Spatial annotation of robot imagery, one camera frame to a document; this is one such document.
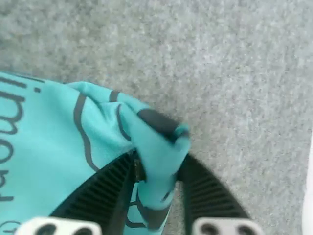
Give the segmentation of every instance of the black lettering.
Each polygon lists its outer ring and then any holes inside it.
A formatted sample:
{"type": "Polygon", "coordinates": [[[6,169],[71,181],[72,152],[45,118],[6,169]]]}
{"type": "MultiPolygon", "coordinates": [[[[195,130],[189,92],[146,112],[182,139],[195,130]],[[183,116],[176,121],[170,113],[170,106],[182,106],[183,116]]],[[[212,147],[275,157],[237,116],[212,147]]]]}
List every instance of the black lettering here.
{"type": "Polygon", "coordinates": [[[0,156],[0,164],[10,160],[11,157],[13,156],[13,152],[14,152],[13,146],[8,141],[0,139],[0,147],[1,146],[6,146],[7,149],[9,150],[9,154],[5,158],[1,158],[1,156],[0,156]]]}
{"type": "Polygon", "coordinates": [[[21,87],[21,88],[27,87],[27,85],[23,82],[17,82],[17,81],[14,81],[14,80],[11,80],[8,78],[4,78],[4,77],[0,77],[0,82],[7,83],[7,84],[17,86],[17,87],[21,87]]]}
{"type": "Polygon", "coordinates": [[[18,221],[5,221],[4,223],[0,224],[0,229],[1,229],[0,232],[2,231],[5,234],[14,234],[16,232],[16,230],[17,230],[17,227],[20,224],[21,223],[18,222],[18,221]]]}
{"type": "Polygon", "coordinates": [[[0,194],[0,202],[11,202],[14,200],[12,196],[1,196],[0,194]]]}
{"type": "Polygon", "coordinates": [[[0,170],[0,188],[5,185],[5,177],[4,175],[6,175],[7,173],[9,173],[8,170],[0,170]]]}
{"type": "Polygon", "coordinates": [[[21,118],[23,116],[23,107],[22,107],[21,103],[25,101],[25,98],[22,97],[22,96],[9,94],[9,93],[6,93],[6,92],[1,92],[1,91],[0,91],[0,97],[3,97],[5,99],[10,99],[10,100],[14,101],[16,106],[17,106],[17,108],[18,108],[18,112],[17,112],[17,114],[14,117],[0,116],[0,120],[7,121],[11,125],[11,127],[12,127],[12,130],[10,130],[10,131],[0,130],[0,133],[14,135],[18,131],[15,123],[18,122],[19,120],[21,120],[21,118]]]}

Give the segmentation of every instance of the black trim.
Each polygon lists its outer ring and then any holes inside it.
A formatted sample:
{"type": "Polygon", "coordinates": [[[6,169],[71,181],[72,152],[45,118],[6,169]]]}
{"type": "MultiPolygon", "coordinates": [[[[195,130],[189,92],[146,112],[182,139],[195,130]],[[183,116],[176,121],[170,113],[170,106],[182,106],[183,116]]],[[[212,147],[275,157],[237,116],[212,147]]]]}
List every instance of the black trim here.
{"type": "Polygon", "coordinates": [[[117,101],[117,96],[119,92],[118,91],[111,91],[110,97],[109,97],[109,102],[116,102],[117,101]]]}
{"type": "Polygon", "coordinates": [[[122,120],[121,120],[121,114],[120,114],[120,109],[121,109],[121,106],[122,104],[119,104],[117,106],[117,109],[116,109],[116,116],[117,116],[117,122],[118,122],[118,128],[119,128],[119,131],[121,132],[122,136],[124,136],[125,139],[127,139],[128,141],[131,141],[132,138],[127,135],[127,133],[124,131],[123,129],[123,124],[122,124],[122,120]]]}
{"type": "Polygon", "coordinates": [[[93,163],[92,161],[92,155],[91,155],[91,145],[90,145],[90,140],[89,137],[87,136],[86,132],[83,129],[82,126],[82,112],[83,112],[83,107],[86,101],[86,96],[83,94],[79,94],[76,105],[74,108],[74,123],[82,136],[83,142],[84,142],[84,150],[85,150],[85,158],[88,163],[88,165],[94,170],[98,171],[99,168],[93,163]]]}
{"type": "Polygon", "coordinates": [[[168,140],[175,142],[177,139],[177,137],[174,136],[174,132],[179,126],[178,122],[166,117],[156,110],[149,108],[140,110],[137,115],[168,140]]]}

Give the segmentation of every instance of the folded fabric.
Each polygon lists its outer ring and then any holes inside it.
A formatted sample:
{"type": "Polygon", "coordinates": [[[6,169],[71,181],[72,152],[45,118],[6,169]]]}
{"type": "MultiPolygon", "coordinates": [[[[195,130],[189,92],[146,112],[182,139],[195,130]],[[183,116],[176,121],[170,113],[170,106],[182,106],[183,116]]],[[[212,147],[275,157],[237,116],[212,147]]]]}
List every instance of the folded fabric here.
{"type": "MultiPolygon", "coordinates": [[[[185,125],[127,94],[0,72],[0,235],[49,216],[96,171],[133,150],[146,181],[135,185],[132,200],[163,210],[189,148],[185,125]]],[[[149,228],[130,207],[128,219],[144,227],[125,226],[124,234],[161,234],[167,215],[149,228]]]]}

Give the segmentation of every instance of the black stripe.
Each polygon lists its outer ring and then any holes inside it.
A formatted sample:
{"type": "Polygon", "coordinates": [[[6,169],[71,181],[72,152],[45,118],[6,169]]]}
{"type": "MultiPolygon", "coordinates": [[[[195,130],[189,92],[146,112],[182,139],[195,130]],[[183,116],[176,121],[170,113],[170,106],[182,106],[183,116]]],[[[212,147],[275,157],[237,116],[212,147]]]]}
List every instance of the black stripe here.
{"type": "Polygon", "coordinates": [[[111,91],[110,97],[109,97],[109,102],[116,102],[118,94],[119,94],[118,91],[111,91]]]}
{"type": "Polygon", "coordinates": [[[131,137],[129,135],[127,135],[127,133],[124,131],[123,129],[123,124],[122,124],[122,120],[121,120],[121,114],[120,114],[120,109],[121,109],[121,105],[119,104],[117,109],[116,109],[116,116],[117,116],[117,122],[118,122],[118,128],[119,131],[121,132],[122,136],[124,136],[125,139],[127,139],[128,141],[131,140],[131,137]]]}
{"type": "Polygon", "coordinates": [[[17,82],[17,81],[14,81],[14,80],[11,80],[11,79],[8,79],[8,78],[4,78],[4,77],[0,77],[0,82],[3,82],[3,83],[7,83],[7,84],[10,84],[10,85],[14,85],[14,86],[17,86],[17,87],[21,87],[21,88],[26,88],[27,85],[23,82],[17,82]]]}
{"type": "Polygon", "coordinates": [[[82,112],[83,112],[85,101],[86,101],[86,96],[80,93],[77,98],[76,105],[74,108],[74,123],[83,138],[86,161],[88,165],[94,171],[98,171],[99,168],[92,161],[90,140],[82,126],[82,112]]]}
{"type": "Polygon", "coordinates": [[[43,80],[39,80],[39,79],[37,79],[37,78],[33,78],[33,77],[26,77],[26,76],[17,75],[17,74],[15,74],[15,76],[17,76],[17,77],[21,77],[21,78],[25,78],[25,79],[28,79],[28,80],[31,80],[31,81],[36,81],[36,82],[45,83],[45,81],[43,81],[43,80]]]}

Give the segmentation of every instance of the hole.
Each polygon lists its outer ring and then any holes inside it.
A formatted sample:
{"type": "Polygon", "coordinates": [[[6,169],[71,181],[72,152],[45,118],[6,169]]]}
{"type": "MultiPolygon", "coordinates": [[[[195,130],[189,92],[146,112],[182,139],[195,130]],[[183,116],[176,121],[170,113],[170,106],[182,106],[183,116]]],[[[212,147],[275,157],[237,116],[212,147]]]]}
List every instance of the hole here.
{"type": "Polygon", "coordinates": [[[53,224],[46,224],[41,226],[37,232],[36,235],[53,235],[56,231],[57,227],[53,224]]]}
{"type": "Polygon", "coordinates": [[[82,228],[78,230],[76,233],[74,233],[73,235],[92,235],[92,231],[87,228],[82,228]]]}
{"type": "Polygon", "coordinates": [[[238,228],[238,232],[240,235],[256,235],[255,232],[248,226],[240,226],[238,228]]]}
{"type": "Polygon", "coordinates": [[[201,232],[204,235],[218,235],[219,230],[212,224],[203,224],[201,226],[201,232]]]}

